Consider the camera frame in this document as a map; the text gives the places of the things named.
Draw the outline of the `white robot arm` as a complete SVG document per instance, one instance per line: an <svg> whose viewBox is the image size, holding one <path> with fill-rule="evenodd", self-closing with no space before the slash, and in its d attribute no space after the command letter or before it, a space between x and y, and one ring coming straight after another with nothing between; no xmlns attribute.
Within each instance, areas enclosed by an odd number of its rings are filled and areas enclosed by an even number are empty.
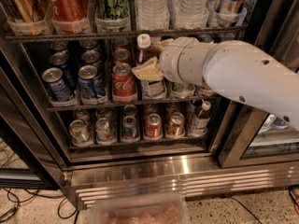
<svg viewBox="0 0 299 224"><path fill-rule="evenodd" d="M249 43L179 37L132 69L140 80L207 84L217 94L271 113L299 130L299 75Z"/></svg>

